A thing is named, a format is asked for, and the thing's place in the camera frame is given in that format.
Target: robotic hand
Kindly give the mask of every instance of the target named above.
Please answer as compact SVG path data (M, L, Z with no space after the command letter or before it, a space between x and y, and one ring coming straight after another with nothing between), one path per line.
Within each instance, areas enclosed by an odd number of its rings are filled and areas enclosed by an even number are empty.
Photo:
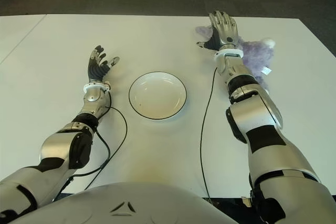
M210 14L213 36L197 45L217 50L231 106L226 111L234 136L248 144L251 199L267 223L336 223L336 204L299 151L281 133L282 117L236 49L237 25L226 13Z
M197 45L210 50L219 51L224 48L236 48L238 44L238 29L236 21L227 13L215 11L210 13L213 34L207 42L198 42Z
M40 151L40 164L22 168L0 182L0 223L8 223L56 197L67 179L89 162L93 135L99 119L111 105L110 84L103 77L119 60L101 60L103 48L91 53L89 83L84 105L72 122L48 137Z

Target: stuffed animal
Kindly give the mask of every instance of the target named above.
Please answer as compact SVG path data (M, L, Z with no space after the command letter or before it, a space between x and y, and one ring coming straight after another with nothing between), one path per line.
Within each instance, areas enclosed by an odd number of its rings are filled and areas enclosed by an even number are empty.
M211 26L197 27L196 32L201 34L206 40L209 40L212 36ZM269 65L274 56L274 46L275 41L271 38L265 38L260 41L244 41L239 37L238 40L237 49L244 52L244 65L265 90L268 90L268 86L264 81L264 76L271 72Z

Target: tag on plush toy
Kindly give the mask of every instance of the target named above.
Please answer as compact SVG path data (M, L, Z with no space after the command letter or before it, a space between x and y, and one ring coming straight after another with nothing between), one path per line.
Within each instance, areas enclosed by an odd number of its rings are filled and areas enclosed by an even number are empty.
M264 75L269 75L269 73L271 73L272 72L272 70L271 69L269 69L268 67L264 67L263 69L262 69L262 71L261 71Z

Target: black joint cover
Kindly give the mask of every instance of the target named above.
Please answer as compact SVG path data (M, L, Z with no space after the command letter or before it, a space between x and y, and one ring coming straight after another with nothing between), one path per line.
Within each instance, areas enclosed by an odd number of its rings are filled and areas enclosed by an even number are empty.
M265 199L260 184L251 191L252 205L256 208L258 214L269 224L275 224L277 221L286 217L285 211L280 203L274 198Z
M43 173L48 170L60 168L63 162L64 159L59 157L46 157L42 159L37 166L28 166L27 168L34 168Z
M272 145L286 145L274 125L264 125L246 133L250 142L251 152Z
M233 78L227 85L229 96L231 96L236 89L249 84L258 84L256 79L249 74L243 74Z
M95 131L99 124L98 119L94 115L89 113L79 114L73 119L73 122L84 123L89 126L93 131Z
M90 160L92 136L78 133L70 146L69 169L83 168Z

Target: white table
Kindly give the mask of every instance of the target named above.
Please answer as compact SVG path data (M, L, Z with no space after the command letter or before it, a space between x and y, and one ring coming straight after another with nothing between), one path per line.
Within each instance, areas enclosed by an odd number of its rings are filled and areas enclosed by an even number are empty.
M273 38L276 55L266 81L282 112L284 134L295 143L322 182L336 194L336 59L297 19L236 18L245 40ZM207 17L47 15L0 65L2 133L0 178L38 164L44 139L70 122L82 106L87 63L98 44L119 56L108 74L113 105L125 115L129 134L94 186L145 181L175 185L205 196L199 139L215 64L198 48L196 26ZM128 90L140 75L166 71L180 78L187 103L173 119L151 121L130 106ZM203 162L211 197L249 196L247 147L226 121L228 96L217 75L205 123ZM99 126L112 151L125 131L111 111ZM89 164L98 167L106 150L94 138ZM85 188L92 176L76 178L65 192Z
M0 16L0 64L44 17Z

